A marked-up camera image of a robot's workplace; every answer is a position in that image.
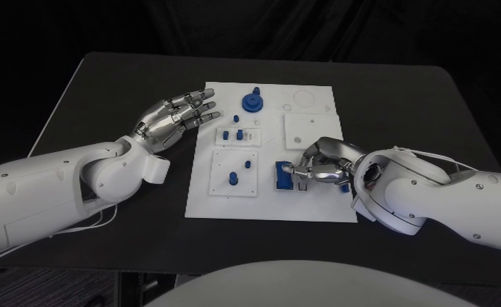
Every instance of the black curtain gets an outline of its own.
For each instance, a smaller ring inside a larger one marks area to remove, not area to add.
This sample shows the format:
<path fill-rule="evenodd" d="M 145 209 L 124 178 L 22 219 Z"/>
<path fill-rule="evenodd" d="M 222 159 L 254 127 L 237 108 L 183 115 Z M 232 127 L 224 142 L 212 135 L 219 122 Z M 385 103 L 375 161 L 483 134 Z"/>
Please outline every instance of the black curtain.
<path fill-rule="evenodd" d="M 437 64 L 501 151 L 493 129 L 501 48 L 487 47 L 500 40 L 501 0 L 2 1 L 3 91 L 16 95 L 2 97 L 3 161 L 27 156 L 91 51 Z"/>

